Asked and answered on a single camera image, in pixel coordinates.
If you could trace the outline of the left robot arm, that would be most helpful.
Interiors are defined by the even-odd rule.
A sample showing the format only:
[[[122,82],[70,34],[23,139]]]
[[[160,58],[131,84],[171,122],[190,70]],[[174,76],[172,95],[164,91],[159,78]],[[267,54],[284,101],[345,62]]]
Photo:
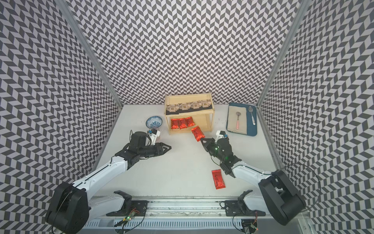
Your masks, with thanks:
[[[45,216],[52,230],[76,234],[87,222],[100,216],[117,213],[129,217],[136,214],[132,196],[123,191],[98,199],[93,196],[140,160],[162,156],[172,149],[167,144],[156,142],[156,139],[157,135],[135,132],[130,142],[105,165],[73,183],[61,183],[54,191]]]

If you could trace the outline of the black floral tea bag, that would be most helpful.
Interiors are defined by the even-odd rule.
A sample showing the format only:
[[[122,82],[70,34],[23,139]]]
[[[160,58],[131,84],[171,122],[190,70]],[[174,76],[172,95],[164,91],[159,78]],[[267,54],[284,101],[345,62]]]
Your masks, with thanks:
[[[179,114],[179,105],[171,104],[166,106],[166,115],[178,115]]]
[[[192,111],[191,103],[180,103],[178,113],[188,113]]]
[[[191,109],[193,111],[198,111],[198,110],[201,110],[202,108],[203,108],[203,104],[201,101],[191,102]]]
[[[212,109],[212,101],[210,99],[201,101],[201,107],[203,109]]]

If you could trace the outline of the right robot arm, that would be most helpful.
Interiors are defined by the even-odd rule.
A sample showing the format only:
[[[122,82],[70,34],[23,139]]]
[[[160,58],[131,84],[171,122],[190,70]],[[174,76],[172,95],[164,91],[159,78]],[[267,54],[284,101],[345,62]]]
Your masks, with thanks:
[[[285,226],[306,208],[306,201],[283,170],[264,171],[248,165],[232,152],[227,137],[219,140],[202,138],[203,148],[220,161],[226,175],[239,178],[256,186],[260,191],[248,190],[238,197],[242,212],[260,211],[271,215]]]

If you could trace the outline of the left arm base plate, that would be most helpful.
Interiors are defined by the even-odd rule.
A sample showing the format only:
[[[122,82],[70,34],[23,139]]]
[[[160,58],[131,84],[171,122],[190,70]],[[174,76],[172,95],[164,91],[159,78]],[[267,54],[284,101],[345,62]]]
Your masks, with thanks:
[[[145,216],[147,208],[148,208],[148,201],[147,200],[135,200],[131,202],[131,205],[124,204],[121,210],[117,212],[111,212],[106,214],[106,216],[129,216],[131,212],[135,212],[135,217]]]

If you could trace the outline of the red tea bag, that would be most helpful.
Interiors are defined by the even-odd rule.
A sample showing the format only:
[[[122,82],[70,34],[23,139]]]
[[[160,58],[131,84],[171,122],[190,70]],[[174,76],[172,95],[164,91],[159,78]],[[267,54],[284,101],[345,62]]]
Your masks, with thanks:
[[[185,118],[178,119],[178,126],[179,126],[179,129],[186,129],[186,128],[188,128],[188,124],[187,124],[186,119]]]
[[[185,121],[186,121],[186,125],[187,125],[187,127],[192,127],[192,126],[195,125],[195,122],[194,122],[194,120],[193,120],[192,117],[187,117],[187,118],[185,118]]]
[[[170,120],[170,128],[171,129],[179,129],[179,119],[171,119]]]
[[[212,172],[212,177],[214,181],[215,188],[218,189],[223,189],[226,187],[225,182],[222,177],[222,171],[221,169],[219,170],[213,170]]]
[[[194,135],[197,142],[205,138],[205,135],[199,126],[196,126],[191,129],[192,134]]]

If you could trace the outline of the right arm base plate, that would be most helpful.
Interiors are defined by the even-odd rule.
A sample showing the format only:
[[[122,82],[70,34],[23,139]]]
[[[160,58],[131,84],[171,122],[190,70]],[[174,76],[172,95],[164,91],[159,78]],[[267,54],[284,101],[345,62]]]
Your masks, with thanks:
[[[225,200],[220,203],[222,209],[224,209],[226,216],[266,216],[265,212],[250,210],[247,206],[238,200]]]

